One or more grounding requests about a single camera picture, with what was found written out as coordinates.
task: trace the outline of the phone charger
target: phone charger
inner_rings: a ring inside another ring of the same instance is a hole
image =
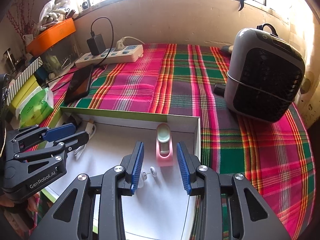
[[[103,38],[101,34],[92,36],[90,39],[87,39],[88,47],[93,56],[100,55],[106,50]]]

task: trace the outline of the plaid cloth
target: plaid cloth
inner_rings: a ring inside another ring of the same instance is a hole
[[[311,220],[315,200],[315,166],[306,129],[294,104],[273,124],[230,112],[224,99],[212,92],[214,84],[226,83],[229,62],[218,48],[144,45],[144,57],[137,62],[109,65],[96,73],[100,76],[90,95],[72,106],[199,116],[202,164],[218,173],[244,173],[297,239]],[[55,93],[55,110],[65,90]],[[223,236],[228,239],[225,200],[222,204]]]

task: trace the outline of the striped box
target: striped box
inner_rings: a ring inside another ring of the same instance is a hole
[[[33,75],[33,73],[42,66],[43,62],[41,58],[37,58],[29,67],[23,71],[23,73],[17,78],[17,80],[9,87],[9,95],[7,98],[7,105],[10,105],[11,101],[18,93],[23,84]]]

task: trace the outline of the wall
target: wall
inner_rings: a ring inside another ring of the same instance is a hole
[[[0,37],[0,74],[5,74],[8,73],[8,71],[4,67],[5,60],[3,53],[8,48],[11,48],[15,59],[18,59],[23,54],[23,43],[6,17],[0,22]]]
[[[320,24],[305,0],[292,0],[289,43],[305,59],[305,78],[311,82],[306,94],[296,100],[299,112],[309,128],[320,117]]]
[[[289,42],[287,23],[250,5],[240,12],[238,9],[239,2],[235,0],[124,0],[76,19],[76,37],[81,52],[89,52],[86,40],[90,38],[90,25],[94,19],[107,16],[114,25],[115,43],[124,36],[133,36],[145,43],[222,47],[233,44],[241,29],[265,22],[271,23],[280,37]],[[93,30],[102,34],[109,47],[108,21],[97,21]]]
[[[35,0],[35,4],[33,7],[32,19],[35,22],[39,21],[39,14],[43,8],[43,6],[49,0]],[[0,74],[7,73],[7,70],[4,67],[5,60],[3,58],[3,53],[11,48],[11,52],[14,55],[15,59],[18,59],[23,55],[23,42],[20,36],[16,33],[15,29],[7,19],[4,17],[0,22]]]

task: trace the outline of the black phone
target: black phone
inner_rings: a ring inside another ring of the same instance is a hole
[[[64,98],[65,104],[70,104],[89,95],[92,72],[93,64],[75,71]]]

